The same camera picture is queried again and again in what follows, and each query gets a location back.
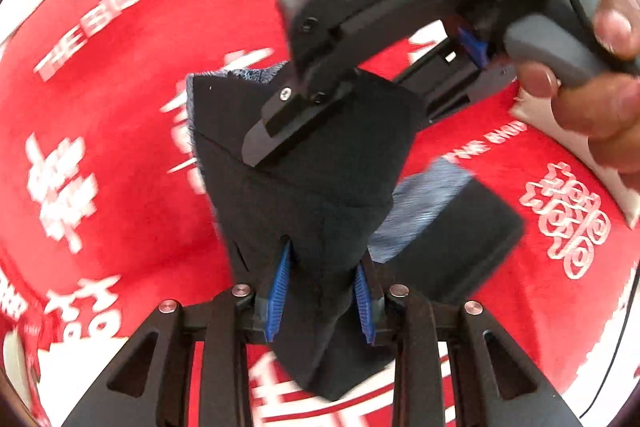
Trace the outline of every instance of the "red cloth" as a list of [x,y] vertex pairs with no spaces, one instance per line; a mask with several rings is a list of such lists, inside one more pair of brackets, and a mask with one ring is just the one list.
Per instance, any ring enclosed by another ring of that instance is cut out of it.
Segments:
[[[20,324],[31,335],[25,336],[31,364],[37,364],[35,339],[47,350],[78,336],[126,337],[159,301],[190,305],[230,285],[194,166],[170,172],[191,157],[180,140],[184,115],[176,97],[187,73],[221,68],[242,55],[236,52],[244,51],[254,67],[285,60],[274,1],[46,0],[9,42],[0,62],[0,268],[7,280],[2,286],[0,279],[0,294],[5,328]],[[418,49],[400,42],[367,68],[391,77]],[[422,132],[403,175],[453,153],[450,159],[521,213],[526,237],[476,298],[562,392],[617,309],[638,254],[634,232],[593,175],[548,137],[513,123],[508,111],[515,95],[514,84]],[[59,147],[65,138],[68,150]],[[47,160],[38,159],[36,145]],[[50,156],[56,148],[62,160]],[[557,188],[567,187],[570,171],[584,184],[578,188],[599,196],[589,205],[601,199],[595,214],[577,215],[569,237],[558,238],[558,255],[570,237],[585,239],[569,256],[593,248],[580,279],[570,279],[563,260],[548,256],[554,238],[542,229],[549,234],[558,227],[521,202],[531,200],[523,199],[527,192],[540,196],[543,187],[527,184],[539,184],[554,169],[549,180],[560,180]],[[607,232],[600,245],[598,231]],[[19,317],[4,304],[10,294],[26,303]],[[258,355],[252,353],[251,364]],[[336,417],[358,422],[353,418],[365,414],[377,426],[389,419],[388,408],[380,409],[390,392],[386,377],[365,386],[364,397],[319,416],[309,412],[315,399],[298,401],[300,392],[269,387],[265,375],[272,370],[276,380],[287,379],[268,357],[262,362],[252,385],[264,396],[254,398],[271,408],[257,409],[261,422],[311,416],[317,426]]]

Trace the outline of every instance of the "finger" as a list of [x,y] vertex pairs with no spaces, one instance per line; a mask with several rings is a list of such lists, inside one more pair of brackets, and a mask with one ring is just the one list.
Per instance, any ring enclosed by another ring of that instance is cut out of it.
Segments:
[[620,179],[623,184],[625,184],[625,187],[629,187],[640,192],[640,172],[633,172],[633,174],[620,174]]
[[639,120],[640,79],[606,73],[582,87],[561,87],[551,100],[551,108],[563,129],[606,139]]
[[551,69],[538,62],[516,64],[516,74],[522,89],[536,98],[553,98],[558,93],[558,79]]
[[640,172],[640,124],[606,140],[589,139],[589,149],[597,164],[620,174]]
[[610,53],[635,58],[640,54],[640,0],[600,0],[593,31]]

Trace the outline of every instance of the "black wire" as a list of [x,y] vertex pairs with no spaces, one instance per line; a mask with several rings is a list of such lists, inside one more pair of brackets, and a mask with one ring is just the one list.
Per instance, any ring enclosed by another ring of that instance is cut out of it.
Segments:
[[628,323],[628,321],[629,321],[629,315],[631,314],[631,305],[634,303],[634,297],[636,296],[636,292],[638,291],[638,282],[639,281],[640,281],[640,264],[636,267],[636,275],[635,275],[634,281],[633,281],[633,283],[631,285],[631,295],[629,295],[629,301],[626,304],[625,320],[624,320],[624,322],[622,322],[622,329],[620,330],[620,336],[618,338],[618,343],[616,344],[616,349],[613,351],[613,356],[611,357],[611,362],[609,363],[609,367],[607,367],[607,372],[604,374],[604,378],[602,379],[602,383],[600,384],[600,387],[598,388],[598,392],[596,393],[596,396],[593,397],[593,400],[591,401],[591,404],[587,407],[587,410],[580,415],[580,419],[582,419],[582,417],[584,415],[586,415],[591,410],[591,407],[593,407],[593,405],[596,403],[596,400],[600,396],[600,391],[602,391],[602,388],[604,387],[604,384],[607,381],[607,377],[609,376],[609,373],[611,372],[611,368],[613,367],[613,363],[616,360],[616,355],[618,354],[618,350],[620,349],[620,344],[622,343],[622,337],[625,336],[626,323]]

